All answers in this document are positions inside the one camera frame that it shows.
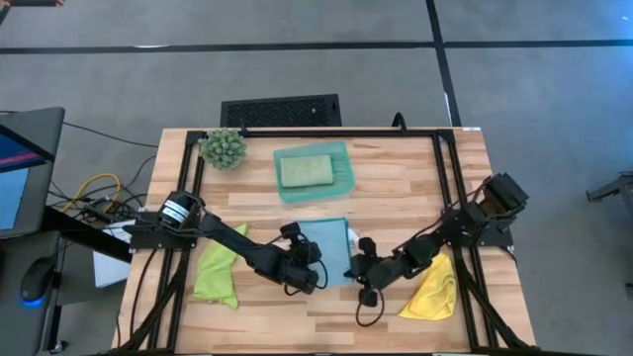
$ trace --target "lime green cloth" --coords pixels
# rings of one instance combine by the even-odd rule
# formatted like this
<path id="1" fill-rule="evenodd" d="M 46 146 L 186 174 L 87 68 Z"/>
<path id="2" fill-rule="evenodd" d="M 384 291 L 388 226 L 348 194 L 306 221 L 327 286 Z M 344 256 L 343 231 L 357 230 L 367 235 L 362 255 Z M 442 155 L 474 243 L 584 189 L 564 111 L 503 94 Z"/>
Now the lime green cloth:
<path id="1" fill-rule="evenodd" d="M 243 223 L 235 231 L 246 234 L 247 229 L 248 224 Z M 235 252 L 217 242 L 208 245 L 198 259 L 194 298 L 222 303 L 236 310 L 238 302 L 230 274 L 230 265 L 233 264 L 235 258 L 237 258 Z"/>

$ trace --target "black metal frame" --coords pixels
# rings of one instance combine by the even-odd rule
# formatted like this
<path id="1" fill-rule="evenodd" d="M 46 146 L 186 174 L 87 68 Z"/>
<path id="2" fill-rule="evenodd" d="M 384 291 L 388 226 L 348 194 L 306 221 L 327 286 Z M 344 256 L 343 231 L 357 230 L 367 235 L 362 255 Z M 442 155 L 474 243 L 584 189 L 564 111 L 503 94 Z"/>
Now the black metal frame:
<path id="1" fill-rule="evenodd" d="M 446 174 L 446 167 L 443 159 L 443 152 L 441 143 L 442 141 L 446 142 L 448 145 L 449 155 L 451 159 L 453 173 L 455 175 L 455 181 L 457 184 L 457 192 L 459 195 L 460 203 L 466 202 L 466 191 L 464 180 L 461 172 L 461 166 L 459 163 L 459 157 L 457 152 L 457 146 L 455 142 L 455 135 L 452 129 L 436 129 L 436 130 L 417 130 L 417 129 L 409 129 L 407 127 L 407 123 L 403 116 L 398 113 L 396 114 L 394 121 L 392 123 L 392 127 L 399 128 L 399 130 L 394 129 L 385 129 L 385 130 L 289 130 L 289 131 L 275 131 L 275 130 L 257 130 L 250 131 L 246 128 L 242 128 L 240 134 L 246 138 L 260 138 L 260 137 L 429 137 L 432 140 L 433 150 L 435 155 L 435 160 L 438 169 L 438 178 L 439 185 L 442 192 L 442 197 L 444 201 L 445 209 L 449 209 L 452 201 L 450 197 L 450 189 L 448 177 Z M 194 144 L 198 141 L 199 138 L 205 137 L 206 133 L 202 131 L 190 131 L 187 132 L 187 137 L 185 141 L 185 149 L 183 152 L 183 160 L 180 167 L 180 175 L 178 178 L 177 189 L 184 190 L 185 182 L 187 180 L 187 172 L 189 170 L 189 165 L 191 162 L 191 155 L 193 152 Z M 204 160 L 201 157 L 198 157 L 196 163 L 195 176 L 193 181 L 193 189 L 192 193 L 195 195 L 200 194 L 200 188 L 202 185 L 202 175 L 204 171 Z M 477 246 L 470 247 L 470 254 L 472 259 L 472 265 L 475 272 L 475 279 L 472 278 L 468 269 L 466 268 L 466 264 L 463 262 L 464 256 L 462 253 L 462 249 L 459 246 L 452 246 L 455 259 L 458 261 L 462 261 L 461 263 L 457 263 L 458 267 L 456 268 L 456 274 L 458 277 L 458 286 L 460 289 L 460 294 L 462 296 L 467 296 L 469 292 L 476 294 L 476 299 L 478 302 L 488 303 L 488 306 L 492 308 L 490 303 L 488 302 L 486 282 L 484 280 L 484 272 L 482 268 L 481 258 L 479 255 L 479 250 Z M 157 291 L 157 299 L 161 297 L 164 298 L 163 295 L 168 284 L 168 279 L 170 275 L 171 262 L 173 259 L 174 250 L 167 249 L 165 252 L 165 256 L 163 259 L 160 280 L 159 280 L 159 288 Z M 181 262 L 184 261 L 188 265 L 189 256 L 190 256 L 190 248 L 185 248 L 181 252 Z M 182 311 L 182 301 L 184 297 L 184 286 L 185 281 L 182 280 L 181 284 L 178 286 L 175 294 L 174 294 L 174 308 L 172 310 L 172 315 L 170 318 L 169 324 L 169 333 L 166 348 L 173 350 L 175 352 L 176 340 L 178 336 L 178 325 L 180 323 L 180 314 Z M 475 325 L 475 317 L 473 315 L 473 308 L 471 305 L 470 298 L 461 298 L 462 307 L 464 310 L 464 319 L 466 322 L 466 330 L 468 334 L 468 340 L 471 350 L 476 350 L 480 347 L 479 339 L 477 336 L 477 328 Z M 495 325 L 505 326 L 503 321 L 500 319 L 500 316 L 493 317 L 491 320 L 490 317 L 484 316 L 486 323 L 486 333 L 488 337 L 488 344 L 492 348 L 497 348 L 497 332 Z M 147 344 L 148 349 L 155 349 L 158 339 L 158 330 L 160 319 L 154 324 L 150 334 L 149 334 L 149 342 Z"/>
<path id="2" fill-rule="evenodd" d="M 79 222 L 54 208 L 45 208 L 40 231 L 59 231 L 61 240 L 70 240 L 73 243 L 84 245 L 120 261 L 132 262 L 130 247 L 125 242 L 83 222 Z M 61 319 L 63 306 L 57 304 L 57 297 L 61 286 L 61 272 L 66 249 L 64 246 L 59 246 L 58 250 L 50 289 L 50 300 L 48 301 L 48 312 L 45 319 L 42 351 L 54 350 L 57 342 L 59 342 L 57 332 L 59 331 L 59 320 Z"/>
<path id="3" fill-rule="evenodd" d="M 587 200 L 592 203 L 599 203 L 602 199 L 611 196 L 622 196 L 624 206 L 629 212 L 629 215 L 633 218 L 633 172 L 620 172 L 620 175 L 612 182 L 609 182 L 599 188 L 591 191 L 586 191 Z"/>

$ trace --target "gray carpet floor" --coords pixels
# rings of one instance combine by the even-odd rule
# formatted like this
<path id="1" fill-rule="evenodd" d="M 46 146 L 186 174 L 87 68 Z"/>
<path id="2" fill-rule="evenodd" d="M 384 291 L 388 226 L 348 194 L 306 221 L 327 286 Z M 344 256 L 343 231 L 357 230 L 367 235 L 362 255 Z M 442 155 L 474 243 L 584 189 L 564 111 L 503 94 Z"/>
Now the gray carpet floor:
<path id="1" fill-rule="evenodd" d="M 630 1 L 436 3 L 445 41 L 633 39 Z M 12 9 L 0 26 L 0 47 L 431 40 L 423 0 L 68 0 Z M 633 354 L 633 222 L 619 199 L 585 196 L 633 168 L 633 47 L 447 56 L 462 124 L 482 128 L 494 171 L 531 196 L 512 231 L 538 344 Z M 450 126 L 431 48 L 0 55 L 1 110 L 61 106 L 70 123 L 147 143 L 164 128 L 218 126 L 224 100 L 326 93 L 339 95 L 345 126 L 388 125 L 397 111 L 410 126 Z M 128 182 L 153 153 L 66 127 L 53 180 L 66 194 L 102 172 Z M 90 251 L 70 256 L 89 285 Z M 63 355 L 109 348 L 122 293 L 76 291 Z"/>

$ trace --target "wooden table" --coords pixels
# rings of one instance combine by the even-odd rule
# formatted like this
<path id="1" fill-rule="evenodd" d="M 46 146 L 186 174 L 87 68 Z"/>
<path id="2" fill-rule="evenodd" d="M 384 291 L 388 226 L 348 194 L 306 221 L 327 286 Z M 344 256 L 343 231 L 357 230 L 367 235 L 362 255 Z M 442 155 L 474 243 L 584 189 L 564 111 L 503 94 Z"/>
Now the wooden table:
<path id="1" fill-rule="evenodd" d="M 147 206 L 157 210 L 169 192 L 176 189 L 187 130 L 164 130 L 149 185 Z M 484 138 L 480 131 L 455 129 L 456 144 L 468 191 L 491 174 Z M 230 225 L 249 223 L 248 237 L 265 242 L 279 234 L 278 228 L 293 220 L 346 217 L 360 236 L 371 236 L 379 254 L 433 223 L 442 209 L 442 197 L 431 139 L 426 137 L 355 137 L 347 149 L 356 177 L 349 199 L 284 206 L 277 195 L 273 151 L 325 141 L 325 138 L 249 138 L 245 161 L 234 171 L 220 172 L 206 165 L 201 196 L 211 212 Z M 457 193 L 444 154 L 452 197 Z M 188 174 L 191 189 L 195 159 Z M 468 351 L 468 338 L 460 301 L 452 317 L 421 321 L 398 317 L 398 312 L 417 290 L 421 276 L 400 278 L 385 290 L 383 318 L 374 326 L 356 325 L 358 285 L 329 288 L 306 296 L 288 297 L 248 268 L 243 259 L 232 267 L 239 309 L 197 301 L 191 297 L 197 260 L 210 243 L 199 239 L 192 251 L 187 276 L 176 352 L 432 352 Z M 534 337 L 514 262 L 496 247 L 480 248 L 493 305 L 524 341 Z M 126 286 L 120 322 L 123 341 L 129 338 L 132 302 L 140 271 L 149 251 L 138 252 Z M 162 263 L 158 251 L 143 281 L 136 311 L 136 326 L 153 306 Z M 174 256 L 175 270 L 177 256 Z M 486 333 L 479 306 L 472 299 L 480 343 Z M 371 319 L 379 308 L 363 309 L 361 318 Z M 158 346 L 166 344 L 168 306 L 161 323 Z"/>

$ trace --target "yellow cloth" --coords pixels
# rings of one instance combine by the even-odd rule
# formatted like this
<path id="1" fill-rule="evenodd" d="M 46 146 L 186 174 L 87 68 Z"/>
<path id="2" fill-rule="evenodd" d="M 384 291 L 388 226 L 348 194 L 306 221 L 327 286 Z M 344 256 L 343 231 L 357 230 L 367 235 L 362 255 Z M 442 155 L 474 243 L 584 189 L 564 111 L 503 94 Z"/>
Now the yellow cloth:
<path id="1" fill-rule="evenodd" d="M 440 320 L 455 310 L 455 274 L 446 253 L 433 258 L 422 284 L 398 316 L 414 319 Z"/>
<path id="2" fill-rule="evenodd" d="M 244 223 L 235 231 L 246 234 L 247 229 L 248 224 Z M 219 302 L 236 310 L 239 303 L 233 289 L 233 277 L 230 274 L 230 265 L 236 258 L 235 252 L 217 242 L 210 243 L 198 259 L 198 275 L 194 284 L 193 297 Z"/>

